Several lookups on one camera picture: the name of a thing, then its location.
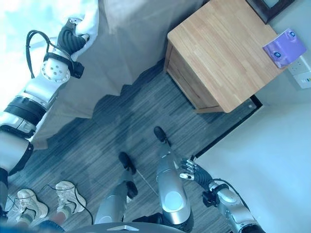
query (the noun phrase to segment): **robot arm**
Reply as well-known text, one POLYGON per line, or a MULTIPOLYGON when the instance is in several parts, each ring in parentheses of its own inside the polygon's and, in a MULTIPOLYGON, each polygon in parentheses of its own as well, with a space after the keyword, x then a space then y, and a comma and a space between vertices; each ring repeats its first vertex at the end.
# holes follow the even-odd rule
POLYGON ((204 205, 217 207, 227 219, 233 233, 264 233, 235 190, 231 191, 225 183, 218 184, 215 180, 222 181, 221 179, 212 179, 211 175, 192 159, 183 160, 182 167, 187 173, 181 173, 180 177, 196 181, 206 190, 202 195, 204 205))
POLYGON ((62 28, 57 45, 50 43, 42 32, 30 31, 26 40, 26 58, 32 79, 16 95, 7 108, 0 112, 0 218, 6 219, 4 211, 8 183, 7 177, 22 170, 33 152, 29 142, 39 121, 52 107, 60 86, 68 82, 70 76, 80 78, 84 67, 71 59, 88 41, 85 35, 75 35, 78 19, 71 18, 62 28), (29 43, 33 35, 41 34, 54 48, 44 57, 40 74, 34 77, 31 67, 29 43))

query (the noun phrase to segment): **white sneaker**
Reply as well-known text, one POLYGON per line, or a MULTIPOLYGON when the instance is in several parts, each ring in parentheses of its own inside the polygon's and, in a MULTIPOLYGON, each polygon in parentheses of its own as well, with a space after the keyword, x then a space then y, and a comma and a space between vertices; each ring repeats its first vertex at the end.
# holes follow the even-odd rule
POLYGON ((48 206, 37 200, 37 197, 33 190, 31 189, 21 189, 17 193, 16 206, 17 208, 13 209, 18 213, 23 213, 25 209, 35 211, 35 218, 43 218, 48 214, 48 206))
POLYGON ((73 213, 81 212, 85 209, 86 206, 86 200, 78 193, 78 189, 75 188, 74 184, 69 181, 61 181, 57 185, 55 185, 55 189, 61 189, 62 191, 57 190, 57 195, 59 197, 58 202, 58 208, 57 211, 61 210, 66 204, 70 202, 74 202, 76 204, 76 208, 74 209, 73 213))

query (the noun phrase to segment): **wall outlet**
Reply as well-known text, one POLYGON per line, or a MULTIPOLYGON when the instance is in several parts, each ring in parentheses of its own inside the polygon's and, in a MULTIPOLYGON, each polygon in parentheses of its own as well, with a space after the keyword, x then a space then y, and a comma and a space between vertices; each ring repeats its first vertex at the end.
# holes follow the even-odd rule
POLYGON ((311 88, 311 71, 294 75, 294 78, 301 88, 311 88))
POLYGON ((306 55, 301 55, 297 60, 288 66, 288 70, 292 75, 306 73, 311 70, 311 62, 306 55))

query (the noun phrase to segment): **gray carpet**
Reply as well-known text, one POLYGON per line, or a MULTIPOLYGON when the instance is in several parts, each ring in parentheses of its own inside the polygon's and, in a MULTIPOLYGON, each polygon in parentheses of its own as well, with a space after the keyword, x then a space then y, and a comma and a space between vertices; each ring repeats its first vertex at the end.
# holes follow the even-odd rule
MULTIPOLYGON (((124 86, 121 96, 106 96, 96 106, 93 119, 76 119, 49 140, 49 149, 36 151, 20 173, 9 178, 9 195, 21 188, 39 191, 45 184, 55 185, 69 180, 87 200, 87 207, 96 214, 102 198, 117 182, 122 167, 120 151, 127 152, 138 168, 135 175, 138 196, 128 205, 125 221, 160 211, 157 198, 156 150, 159 142, 153 128, 161 126, 179 158, 198 153, 256 107, 247 100, 230 114, 196 114, 192 105, 163 71, 163 62, 145 71, 138 80, 124 86)), ((185 182, 192 205, 194 233, 229 232, 217 209, 203 206, 202 188, 185 182)), ((50 208, 57 208, 54 190, 45 188, 38 195, 50 208)), ((9 213, 14 223, 16 214, 9 213)), ((65 230, 90 224, 86 211, 69 218, 65 230)))

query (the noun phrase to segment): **tissue box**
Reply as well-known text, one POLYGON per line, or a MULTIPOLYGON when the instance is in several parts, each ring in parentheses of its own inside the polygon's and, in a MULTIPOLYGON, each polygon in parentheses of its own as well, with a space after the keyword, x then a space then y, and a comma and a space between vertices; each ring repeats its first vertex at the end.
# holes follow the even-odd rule
POLYGON ((307 51, 302 41, 290 28, 262 48, 278 68, 289 65, 307 51))

